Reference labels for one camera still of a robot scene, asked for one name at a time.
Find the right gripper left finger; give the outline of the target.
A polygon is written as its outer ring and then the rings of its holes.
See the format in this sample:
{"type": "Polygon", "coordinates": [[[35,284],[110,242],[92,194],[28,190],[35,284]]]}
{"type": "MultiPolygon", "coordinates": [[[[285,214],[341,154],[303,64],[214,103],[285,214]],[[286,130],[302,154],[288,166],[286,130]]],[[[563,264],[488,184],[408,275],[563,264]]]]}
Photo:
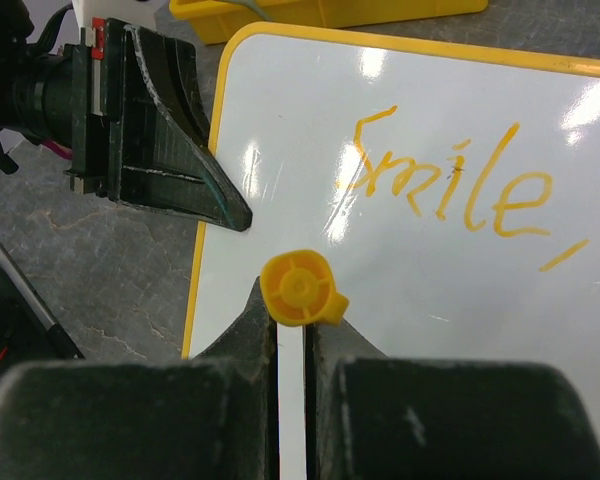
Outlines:
{"type": "Polygon", "coordinates": [[[0,479],[275,479],[276,328],[253,286],[195,358],[30,362],[0,380],[0,479]]]}

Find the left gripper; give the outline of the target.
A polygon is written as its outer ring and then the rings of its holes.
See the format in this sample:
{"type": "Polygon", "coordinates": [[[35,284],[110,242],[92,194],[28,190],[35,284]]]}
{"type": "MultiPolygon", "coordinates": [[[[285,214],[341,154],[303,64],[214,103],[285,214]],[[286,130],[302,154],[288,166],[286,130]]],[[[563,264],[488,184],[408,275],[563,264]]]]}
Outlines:
{"type": "Polygon", "coordinates": [[[71,64],[71,190],[105,198],[109,184],[117,203],[247,230],[252,211],[207,148],[195,47],[124,25],[94,18],[79,43],[64,49],[71,64]],[[120,116],[123,27],[152,102],[127,101],[120,116]]]}

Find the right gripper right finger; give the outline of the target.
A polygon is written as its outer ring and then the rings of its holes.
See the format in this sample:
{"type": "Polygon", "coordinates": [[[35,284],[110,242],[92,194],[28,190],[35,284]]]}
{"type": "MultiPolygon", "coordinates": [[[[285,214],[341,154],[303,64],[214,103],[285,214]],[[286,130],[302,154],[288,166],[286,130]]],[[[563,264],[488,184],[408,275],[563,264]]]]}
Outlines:
{"type": "Polygon", "coordinates": [[[389,356],[351,324],[304,330],[311,479],[600,479],[579,392],[538,362],[389,356]]]}

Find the white marker with yellow cap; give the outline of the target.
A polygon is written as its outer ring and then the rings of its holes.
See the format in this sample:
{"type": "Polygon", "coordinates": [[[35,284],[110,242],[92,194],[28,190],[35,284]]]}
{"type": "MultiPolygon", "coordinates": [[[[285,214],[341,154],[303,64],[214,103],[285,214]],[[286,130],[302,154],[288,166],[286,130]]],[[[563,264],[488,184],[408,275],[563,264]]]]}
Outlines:
{"type": "Polygon", "coordinates": [[[259,284],[277,332],[279,473],[282,479],[306,479],[305,333],[315,325],[339,325],[349,300],[338,291],[327,259],[314,250],[271,258],[259,284]]]}

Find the whiteboard with yellow frame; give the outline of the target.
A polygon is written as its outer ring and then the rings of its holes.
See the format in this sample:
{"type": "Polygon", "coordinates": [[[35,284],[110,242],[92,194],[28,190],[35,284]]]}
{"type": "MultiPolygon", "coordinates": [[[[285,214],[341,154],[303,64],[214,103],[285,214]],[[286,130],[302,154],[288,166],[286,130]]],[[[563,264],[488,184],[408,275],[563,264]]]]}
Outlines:
{"type": "Polygon", "coordinates": [[[210,147],[253,223],[199,226],[185,355],[307,247],[388,352],[600,367],[600,60],[255,23],[210,147]]]}

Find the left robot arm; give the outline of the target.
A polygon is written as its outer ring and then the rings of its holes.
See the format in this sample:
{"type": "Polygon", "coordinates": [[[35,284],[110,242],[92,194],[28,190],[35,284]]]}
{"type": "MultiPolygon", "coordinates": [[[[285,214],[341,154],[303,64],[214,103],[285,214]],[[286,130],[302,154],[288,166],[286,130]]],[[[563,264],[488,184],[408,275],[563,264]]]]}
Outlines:
{"type": "MultiPolygon", "coordinates": [[[[54,46],[65,11],[39,39],[20,1],[0,1],[0,132],[71,154],[71,189],[234,231],[252,212],[208,149],[195,47],[115,17],[54,46]]],[[[0,141],[0,172],[17,163],[0,141]]]]}

